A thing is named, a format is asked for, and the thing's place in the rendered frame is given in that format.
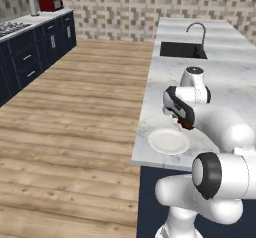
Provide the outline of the navy base cupboards run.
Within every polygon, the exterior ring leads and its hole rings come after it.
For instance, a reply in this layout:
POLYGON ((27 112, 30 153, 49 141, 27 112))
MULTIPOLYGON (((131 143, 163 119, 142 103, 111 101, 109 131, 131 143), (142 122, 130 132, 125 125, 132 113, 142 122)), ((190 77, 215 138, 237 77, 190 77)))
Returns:
POLYGON ((77 45, 72 10, 9 22, 29 27, 0 38, 0 107, 77 45))

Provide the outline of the white paper towel roll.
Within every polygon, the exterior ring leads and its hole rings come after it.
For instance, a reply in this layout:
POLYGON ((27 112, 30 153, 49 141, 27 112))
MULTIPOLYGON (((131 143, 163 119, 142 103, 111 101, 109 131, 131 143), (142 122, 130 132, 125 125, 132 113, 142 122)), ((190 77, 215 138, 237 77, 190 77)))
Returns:
POLYGON ((29 0, 31 16, 35 17, 39 15, 36 0, 29 0))

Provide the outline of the brown steak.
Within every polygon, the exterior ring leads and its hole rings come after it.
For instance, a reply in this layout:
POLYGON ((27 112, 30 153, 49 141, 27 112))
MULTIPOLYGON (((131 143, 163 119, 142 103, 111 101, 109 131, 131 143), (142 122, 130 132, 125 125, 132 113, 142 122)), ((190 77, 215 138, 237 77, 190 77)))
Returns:
POLYGON ((187 130, 192 130, 193 129, 193 125, 190 124, 185 118, 183 117, 178 117, 178 123, 187 130))

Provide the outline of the white round plate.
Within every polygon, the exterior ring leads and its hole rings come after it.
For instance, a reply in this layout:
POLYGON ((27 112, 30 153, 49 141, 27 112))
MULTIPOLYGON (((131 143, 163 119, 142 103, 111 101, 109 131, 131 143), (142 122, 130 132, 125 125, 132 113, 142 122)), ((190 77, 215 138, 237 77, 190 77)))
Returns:
POLYGON ((189 139, 180 131, 161 128, 152 131, 148 143, 158 153, 164 155, 179 155, 186 152, 190 146, 189 139))

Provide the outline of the red toaster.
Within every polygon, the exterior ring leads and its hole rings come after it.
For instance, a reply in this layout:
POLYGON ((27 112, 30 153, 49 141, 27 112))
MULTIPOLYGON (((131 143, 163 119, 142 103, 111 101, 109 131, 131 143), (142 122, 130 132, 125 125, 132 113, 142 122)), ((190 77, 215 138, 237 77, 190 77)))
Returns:
POLYGON ((64 8, 63 0, 38 0, 42 12, 55 12, 64 8))

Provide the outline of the black gas hob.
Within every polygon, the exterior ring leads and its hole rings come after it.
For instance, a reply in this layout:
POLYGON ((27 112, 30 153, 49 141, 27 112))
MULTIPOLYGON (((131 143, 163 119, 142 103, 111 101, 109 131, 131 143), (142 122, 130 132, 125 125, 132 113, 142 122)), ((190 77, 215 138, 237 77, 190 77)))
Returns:
POLYGON ((12 34, 23 28, 29 27, 29 24, 17 22, 4 22, 0 23, 0 38, 12 34))

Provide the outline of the navy island cabinet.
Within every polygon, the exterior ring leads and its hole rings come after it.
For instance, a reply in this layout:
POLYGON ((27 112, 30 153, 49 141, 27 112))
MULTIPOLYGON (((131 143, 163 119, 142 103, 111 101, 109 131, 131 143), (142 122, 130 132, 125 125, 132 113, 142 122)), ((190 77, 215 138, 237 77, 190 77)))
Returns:
MULTIPOLYGON (((165 222, 169 208, 161 205, 155 197, 155 185, 160 178, 180 175, 183 171, 142 166, 136 238, 155 238, 157 230, 165 222)), ((243 201, 243 215, 233 225, 213 223, 201 215, 195 227, 203 238, 256 238, 256 200, 243 201)))

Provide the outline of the black sink basin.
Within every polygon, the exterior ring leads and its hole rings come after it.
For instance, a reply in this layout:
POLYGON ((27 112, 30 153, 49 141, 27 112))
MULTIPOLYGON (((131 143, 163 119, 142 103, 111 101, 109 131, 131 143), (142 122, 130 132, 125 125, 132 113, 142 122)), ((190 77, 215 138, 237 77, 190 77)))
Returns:
POLYGON ((160 45, 160 55, 180 58, 207 58, 201 45, 194 43, 162 42, 160 45))

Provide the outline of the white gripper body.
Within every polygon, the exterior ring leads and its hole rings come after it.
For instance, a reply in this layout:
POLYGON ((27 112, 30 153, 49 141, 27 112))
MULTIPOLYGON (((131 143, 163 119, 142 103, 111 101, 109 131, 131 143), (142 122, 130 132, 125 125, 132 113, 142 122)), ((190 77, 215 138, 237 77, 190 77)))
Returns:
POLYGON ((162 110, 163 110, 164 115, 173 117, 173 112, 168 110, 164 105, 163 105, 162 110))

